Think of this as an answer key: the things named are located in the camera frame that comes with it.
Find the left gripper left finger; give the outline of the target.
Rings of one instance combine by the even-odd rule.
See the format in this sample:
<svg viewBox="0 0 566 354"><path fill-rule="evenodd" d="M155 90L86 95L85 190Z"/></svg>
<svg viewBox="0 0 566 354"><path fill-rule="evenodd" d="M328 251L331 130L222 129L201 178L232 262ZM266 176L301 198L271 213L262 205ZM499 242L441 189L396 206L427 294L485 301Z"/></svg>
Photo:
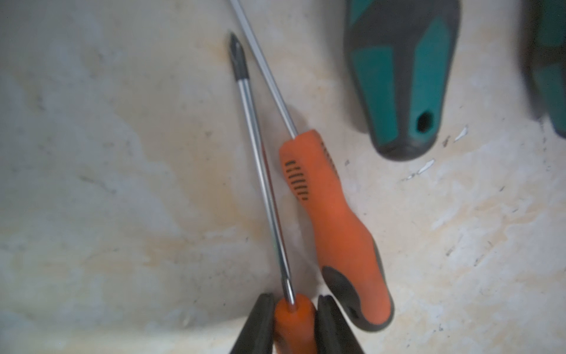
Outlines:
<svg viewBox="0 0 566 354"><path fill-rule="evenodd" d="M258 296L230 354L272 354L275 306L273 294Z"/></svg>

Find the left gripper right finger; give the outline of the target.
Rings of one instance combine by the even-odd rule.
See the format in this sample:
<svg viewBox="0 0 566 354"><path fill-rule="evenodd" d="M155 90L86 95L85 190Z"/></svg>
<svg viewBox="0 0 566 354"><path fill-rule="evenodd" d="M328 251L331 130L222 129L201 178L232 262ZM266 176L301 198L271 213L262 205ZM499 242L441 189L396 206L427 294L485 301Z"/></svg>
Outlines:
<svg viewBox="0 0 566 354"><path fill-rule="evenodd" d="M320 354L364 354L336 301L330 295L318 297L315 340Z"/></svg>

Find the orange screwdriver large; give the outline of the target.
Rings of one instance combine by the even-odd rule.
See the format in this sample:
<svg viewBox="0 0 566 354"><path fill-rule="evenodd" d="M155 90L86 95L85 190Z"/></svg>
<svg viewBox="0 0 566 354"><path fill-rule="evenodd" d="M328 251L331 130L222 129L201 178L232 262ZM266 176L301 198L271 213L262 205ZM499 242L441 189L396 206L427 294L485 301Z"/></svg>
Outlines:
<svg viewBox="0 0 566 354"><path fill-rule="evenodd" d="M278 353L317 353L315 307L310 298L303 294L297 294L293 288L271 174L262 141L259 120L256 115L246 55L243 45L233 32L229 34L228 53L234 72L234 79L240 91L262 199L277 255L277 264L284 295L284 299L278 301L274 309L276 349Z"/></svg>

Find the orange screwdriver small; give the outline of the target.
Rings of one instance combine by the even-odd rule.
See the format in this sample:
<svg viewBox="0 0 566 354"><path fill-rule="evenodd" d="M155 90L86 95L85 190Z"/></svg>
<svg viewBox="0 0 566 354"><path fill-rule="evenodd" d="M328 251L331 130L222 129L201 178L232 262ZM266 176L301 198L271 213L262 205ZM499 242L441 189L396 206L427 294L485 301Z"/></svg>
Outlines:
<svg viewBox="0 0 566 354"><path fill-rule="evenodd" d="M289 131L279 160L288 187L310 217L324 281L356 327L383 330L394 318L394 301L374 238L348 205L321 135L297 131L242 5L231 5Z"/></svg>

